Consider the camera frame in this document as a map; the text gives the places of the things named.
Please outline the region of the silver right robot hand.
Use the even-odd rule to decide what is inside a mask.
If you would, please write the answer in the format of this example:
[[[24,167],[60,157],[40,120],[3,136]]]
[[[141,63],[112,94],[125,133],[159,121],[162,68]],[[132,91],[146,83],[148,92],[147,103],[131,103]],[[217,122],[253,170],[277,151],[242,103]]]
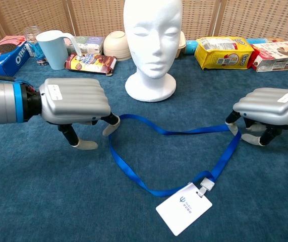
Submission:
[[[234,135],[239,131],[236,121],[241,117],[247,130],[263,132],[261,136],[244,133],[241,139],[256,146],[268,145],[288,130],[288,89],[257,88],[235,103],[225,120]]]

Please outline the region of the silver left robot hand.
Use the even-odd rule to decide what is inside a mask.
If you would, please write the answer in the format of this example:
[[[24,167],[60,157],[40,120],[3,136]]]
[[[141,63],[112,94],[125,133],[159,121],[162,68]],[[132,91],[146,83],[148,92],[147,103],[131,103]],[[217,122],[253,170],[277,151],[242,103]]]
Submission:
[[[41,117],[57,125],[69,144],[80,150],[98,148],[94,141],[82,140],[72,124],[95,125],[98,120],[108,123],[102,134],[108,136],[120,125],[113,114],[99,81],[93,78],[47,78],[39,87]]]

